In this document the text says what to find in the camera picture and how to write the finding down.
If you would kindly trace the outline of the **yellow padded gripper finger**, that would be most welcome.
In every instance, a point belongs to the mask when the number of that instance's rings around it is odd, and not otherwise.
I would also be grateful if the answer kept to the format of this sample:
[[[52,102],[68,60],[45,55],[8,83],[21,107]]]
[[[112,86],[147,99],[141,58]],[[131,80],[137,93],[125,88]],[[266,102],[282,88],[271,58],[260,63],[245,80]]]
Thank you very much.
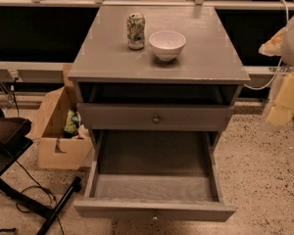
[[[281,128],[294,117],[294,71],[283,77],[265,119],[268,128]]]

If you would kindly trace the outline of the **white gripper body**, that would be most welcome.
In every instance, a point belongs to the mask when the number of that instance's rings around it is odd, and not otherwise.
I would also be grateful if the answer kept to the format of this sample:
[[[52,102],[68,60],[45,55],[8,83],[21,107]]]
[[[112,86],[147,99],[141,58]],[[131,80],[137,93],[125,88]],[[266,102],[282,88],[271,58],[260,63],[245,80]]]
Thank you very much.
[[[285,28],[280,29],[270,40],[262,44],[259,48],[259,53],[265,56],[280,56],[281,55],[281,39]]]

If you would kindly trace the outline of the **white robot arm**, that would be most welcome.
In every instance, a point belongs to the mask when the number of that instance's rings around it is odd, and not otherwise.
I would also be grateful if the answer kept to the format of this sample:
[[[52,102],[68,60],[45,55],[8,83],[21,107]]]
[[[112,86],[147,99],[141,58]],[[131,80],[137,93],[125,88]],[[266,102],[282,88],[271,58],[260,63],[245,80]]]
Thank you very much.
[[[294,68],[294,16],[260,47],[259,53],[280,56],[283,63]],[[271,89],[272,99],[265,109],[264,129],[277,131],[294,117],[294,71],[279,79]]]

